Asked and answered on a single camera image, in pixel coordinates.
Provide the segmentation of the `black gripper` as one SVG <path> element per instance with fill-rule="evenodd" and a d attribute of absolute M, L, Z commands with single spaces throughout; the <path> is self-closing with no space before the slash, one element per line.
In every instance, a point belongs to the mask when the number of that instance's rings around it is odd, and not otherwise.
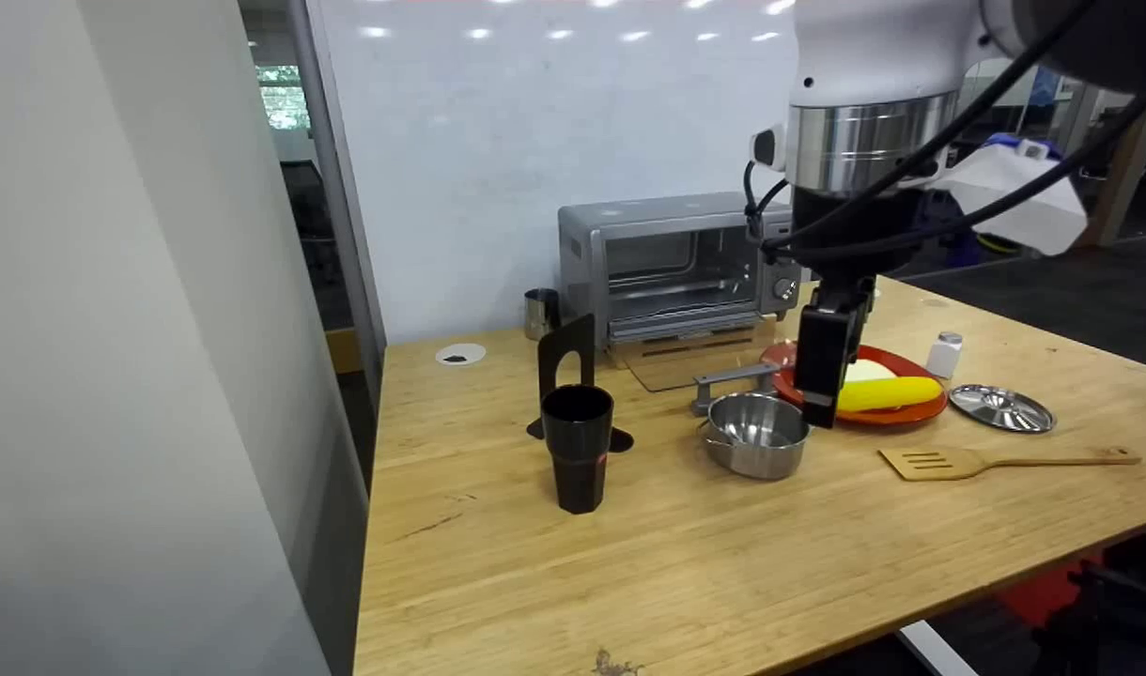
<path fill-rule="evenodd" d="M 867 203 L 793 193 L 788 253 L 817 275 L 798 333 L 798 392 L 807 426 L 830 429 L 840 383 L 865 379 L 860 338 L 874 278 L 917 253 L 917 214 L 917 193 Z"/>

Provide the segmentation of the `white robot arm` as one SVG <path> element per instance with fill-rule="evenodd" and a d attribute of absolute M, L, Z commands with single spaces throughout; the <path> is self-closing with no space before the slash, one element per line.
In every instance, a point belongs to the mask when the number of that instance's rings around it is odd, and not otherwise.
<path fill-rule="evenodd" d="M 793 229 L 769 259 L 803 264 L 820 285 L 798 333 L 807 426 L 838 419 L 874 278 L 926 239 L 1032 219 L 1101 148 L 1146 114 L 1146 0 L 798 0 L 788 96 Z M 952 143 L 1031 68 L 1127 95 L 1077 150 L 1031 158 Z"/>

